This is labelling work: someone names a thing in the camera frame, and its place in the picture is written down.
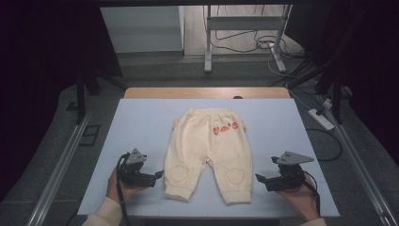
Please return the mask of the aluminium rail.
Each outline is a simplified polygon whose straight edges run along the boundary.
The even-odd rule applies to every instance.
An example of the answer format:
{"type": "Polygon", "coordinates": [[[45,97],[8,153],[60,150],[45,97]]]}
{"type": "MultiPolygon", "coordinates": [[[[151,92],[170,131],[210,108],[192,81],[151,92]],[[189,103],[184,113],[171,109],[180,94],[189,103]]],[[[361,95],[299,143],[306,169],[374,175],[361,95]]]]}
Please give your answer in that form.
{"type": "Polygon", "coordinates": [[[354,143],[349,138],[344,127],[335,120],[330,110],[327,110],[326,116],[334,125],[334,131],[342,141],[346,155],[382,224],[384,226],[399,226],[399,218],[393,213],[381,189],[378,187],[370,172],[366,169],[366,166],[357,153],[354,143]]]}
{"type": "Polygon", "coordinates": [[[77,125],[74,126],[71,137],[58,158],[54,170],[46,183],[40,197],[34,207],[25,226],[42,226],[50,207],[55,199],[56,193],[65,177],[65,173],[72,161],[78,141],[88,124],[90,115],[86,115],[77,125]]]}

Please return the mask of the light blue mat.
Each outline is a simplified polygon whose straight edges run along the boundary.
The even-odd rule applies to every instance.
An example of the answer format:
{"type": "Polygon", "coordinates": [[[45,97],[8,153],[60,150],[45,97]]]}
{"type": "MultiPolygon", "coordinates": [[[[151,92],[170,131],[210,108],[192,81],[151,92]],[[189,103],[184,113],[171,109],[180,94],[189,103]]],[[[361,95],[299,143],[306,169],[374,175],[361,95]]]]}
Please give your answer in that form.
{"type": "MultiPolygon", "coordinates": [[[[278,176],[272,157],[284,152],[313,156],[314,150],[292,99],[122,99],[79,208],[82,215],[101,204],[107,180],[120,156],[138,149],[147,160],[142,172],[153,174],[164,167],[172,125],[191,108],[232,109],[247,127],[255,174],[278,176]]],[[[293,218],[288,202],[255,182],[250,203],[227,204],[218,191],[214,172],[206,167],[189,202],[168,198],[164,180],[136,194],[126,204],[133,217],[143,218],[293,218]]]]}

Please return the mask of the person's right hand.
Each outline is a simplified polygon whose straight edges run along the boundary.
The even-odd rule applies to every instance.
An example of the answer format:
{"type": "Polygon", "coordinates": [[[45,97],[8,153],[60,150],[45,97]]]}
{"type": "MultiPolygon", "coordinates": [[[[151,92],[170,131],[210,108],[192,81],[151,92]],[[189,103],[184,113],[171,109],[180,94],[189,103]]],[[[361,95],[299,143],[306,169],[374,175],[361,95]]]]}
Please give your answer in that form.
{"type": "Polygon", "coordinates": [[[305,185],[301,185],[294,190],[278,191],[278,194],[286,200],[294,210],[306,221],[320,218],[317,211],[316,198],[311,190],[305,185]]]}

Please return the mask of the cream baby pants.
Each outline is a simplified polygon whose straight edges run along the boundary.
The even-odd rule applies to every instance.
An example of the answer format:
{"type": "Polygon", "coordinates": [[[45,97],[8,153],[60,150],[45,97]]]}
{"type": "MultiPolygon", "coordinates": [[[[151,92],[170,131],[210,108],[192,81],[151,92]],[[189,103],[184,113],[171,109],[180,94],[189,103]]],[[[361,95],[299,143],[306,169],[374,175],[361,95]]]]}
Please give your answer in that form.
{"type": "Polygon", "coordinates": [[[246,126],[229,108],[190,109],[174,123],[165,159],[165,194],[188,202],[206,166],[213,169],[226,204],[251,201],[246,126]]]}

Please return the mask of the person's left hand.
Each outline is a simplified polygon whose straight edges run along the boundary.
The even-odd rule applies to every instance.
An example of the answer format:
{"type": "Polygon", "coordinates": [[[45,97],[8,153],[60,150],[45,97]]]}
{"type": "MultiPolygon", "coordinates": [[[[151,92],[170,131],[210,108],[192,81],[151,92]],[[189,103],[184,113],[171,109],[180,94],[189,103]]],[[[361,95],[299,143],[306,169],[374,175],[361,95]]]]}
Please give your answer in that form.
{"type": "MultiPolygon", "coordinates": [[[[105,196],[114,202],[119,202],[118,193],[118,179],[117,179],[117,169],[113,169],[111,175],[108,178],[107,190],[105,196]]],[[[120,190],[122,192],[123,198],[125,200],[130,200],[136,193],[145,190],[142,186],[127,186],[124,183],[120,183],[120,190]]]]}

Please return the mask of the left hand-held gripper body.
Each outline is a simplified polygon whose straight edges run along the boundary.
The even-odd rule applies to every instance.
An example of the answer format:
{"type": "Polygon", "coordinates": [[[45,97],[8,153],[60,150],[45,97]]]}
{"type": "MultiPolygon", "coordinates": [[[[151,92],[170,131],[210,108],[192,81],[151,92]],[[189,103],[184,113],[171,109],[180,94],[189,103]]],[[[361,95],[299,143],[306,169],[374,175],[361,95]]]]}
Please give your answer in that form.
{"type": "Polygon", "coordinates": [[[144,181],[155,181],[154,175],[140,171],[146,160],[147,156],[137,148],[123,154],[117,164],[117,177],[128,186],[142,186],[144,181]]]}

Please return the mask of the black stand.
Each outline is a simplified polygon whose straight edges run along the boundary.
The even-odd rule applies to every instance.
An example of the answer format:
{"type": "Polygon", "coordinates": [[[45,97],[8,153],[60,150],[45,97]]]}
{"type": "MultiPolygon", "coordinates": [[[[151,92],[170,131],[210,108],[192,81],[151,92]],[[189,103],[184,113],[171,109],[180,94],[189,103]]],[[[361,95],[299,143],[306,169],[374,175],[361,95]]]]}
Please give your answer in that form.
{"type": "Polygon", "coordinates": [[[320,75],[321,78],[316,84],[315,91],[317,94],[326,94],[329,89],[332,89],[332,115],[338,124],[342,124],[341,99],[343,77],[338,73],[338,69],[338,61],[336,59],[329,60],[314,71],[288,83],[287,89],[296,88],[306,81],[311,80],[316,75],[320,75]]]}
{"type": "Polygon", "coordinates": [[[86,113],[86,103],[85,103],[85,89],[91,95],[98,95],[101,91],[101,87],[97,78],[100,77],[109,84],[125,91],[128,87],[121,83],[117,78],[110,76],[100,70],[89,68],[88,70],[79,69],[76,74],[76,96],[77,96],[77,124],[80,124],[86,113]]]}

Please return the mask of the white metal stand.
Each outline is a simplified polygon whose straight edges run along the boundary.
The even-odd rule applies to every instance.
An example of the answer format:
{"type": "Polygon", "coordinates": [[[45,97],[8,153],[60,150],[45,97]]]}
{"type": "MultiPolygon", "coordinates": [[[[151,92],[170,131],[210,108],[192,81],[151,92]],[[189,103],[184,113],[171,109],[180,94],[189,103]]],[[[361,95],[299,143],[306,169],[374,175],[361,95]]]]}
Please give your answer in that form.
{"type": "Polygon", "coordinates": [[[204,52],[204,70],[207,73],[212,71],[212,43],[211,33],[217,30],[272,30],[277,35],[273,43],[268,43],[271,56],[274,58],[280,73],[286,72],[286,67],[281,59],[279,45],[288,22],[291,5],[284,5],[280,16],[212,16],[212,6],[207,6],[206,18],[204,21],[206,31],[206,45],[204,52]]]}

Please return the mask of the white power strip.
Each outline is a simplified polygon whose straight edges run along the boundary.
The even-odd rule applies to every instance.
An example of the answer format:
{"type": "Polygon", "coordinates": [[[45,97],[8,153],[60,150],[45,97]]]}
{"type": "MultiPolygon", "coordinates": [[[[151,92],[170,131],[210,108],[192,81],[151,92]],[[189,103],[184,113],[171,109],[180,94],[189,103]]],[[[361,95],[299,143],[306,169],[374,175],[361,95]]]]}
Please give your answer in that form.
{"type": "Polygon", "coordinates": [[[331,131],[335,128],[335,126],[322,115],[320,110],[311,109],[308,111],[308,114],[326,131],[331,131]]]}

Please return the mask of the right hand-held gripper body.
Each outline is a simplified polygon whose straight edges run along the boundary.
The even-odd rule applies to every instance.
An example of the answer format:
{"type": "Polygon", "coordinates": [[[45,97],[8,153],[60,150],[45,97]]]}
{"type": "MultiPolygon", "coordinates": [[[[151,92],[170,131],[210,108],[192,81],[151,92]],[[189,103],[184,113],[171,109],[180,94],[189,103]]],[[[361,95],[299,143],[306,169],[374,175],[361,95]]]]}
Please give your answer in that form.
{"type": "Polygon", "coordinates": [[[277,177],[274,183],[280,184],[280,190],[291,190],[300,187],[305,180],[304,170],[300,165],[312,161],[312,157],[288,151],[280,157],[273,156],[272,162],[278,165],[280,173],[280,177],[277,177]]]}

